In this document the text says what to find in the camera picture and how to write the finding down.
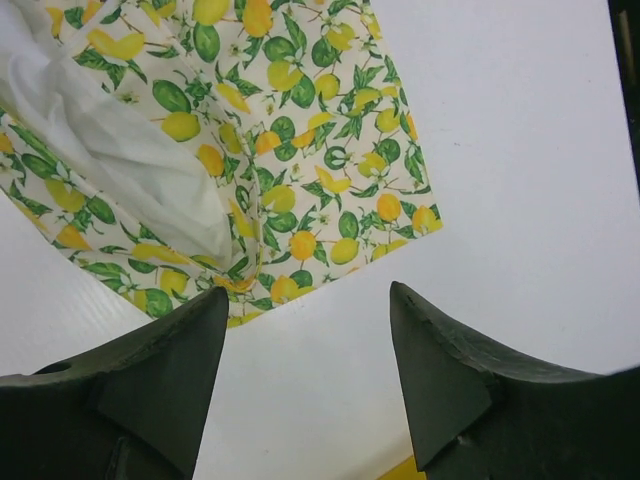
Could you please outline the lemon print skirt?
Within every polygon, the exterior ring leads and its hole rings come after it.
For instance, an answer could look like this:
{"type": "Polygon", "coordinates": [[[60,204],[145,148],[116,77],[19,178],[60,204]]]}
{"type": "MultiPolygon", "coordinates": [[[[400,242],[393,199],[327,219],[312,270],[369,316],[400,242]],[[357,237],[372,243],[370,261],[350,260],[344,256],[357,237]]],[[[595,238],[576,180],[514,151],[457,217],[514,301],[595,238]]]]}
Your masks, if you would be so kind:
{"type": "Polygon", "coordinates": [[[1,188],[151,318],[230,326],[440,229],[367,1],[5,1],[1,188]]]}

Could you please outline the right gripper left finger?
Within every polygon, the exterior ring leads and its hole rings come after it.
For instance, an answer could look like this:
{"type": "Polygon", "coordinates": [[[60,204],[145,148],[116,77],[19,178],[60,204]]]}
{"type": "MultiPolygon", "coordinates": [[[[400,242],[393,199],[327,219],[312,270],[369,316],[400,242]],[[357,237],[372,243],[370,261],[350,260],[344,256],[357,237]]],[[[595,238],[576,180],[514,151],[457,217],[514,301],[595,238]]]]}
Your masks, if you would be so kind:
{"type": "Polygon", "coordinates": [[[2,478],[192,478],[228,313],[214,287],[99,347],[2,377],[2,478]]]}

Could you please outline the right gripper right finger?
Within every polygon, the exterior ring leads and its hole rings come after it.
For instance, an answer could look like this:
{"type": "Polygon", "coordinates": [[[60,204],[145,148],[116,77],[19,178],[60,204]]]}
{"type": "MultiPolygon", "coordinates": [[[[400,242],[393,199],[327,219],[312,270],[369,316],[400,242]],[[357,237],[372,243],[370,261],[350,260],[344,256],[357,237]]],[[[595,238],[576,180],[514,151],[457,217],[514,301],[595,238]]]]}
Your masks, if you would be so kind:
{"type": "Polygon", "coordinates": [[[635,479],[639,371],[596,374],[514,350],[405,284],[390,326],[417,469],[430,479],[635,479]]]}

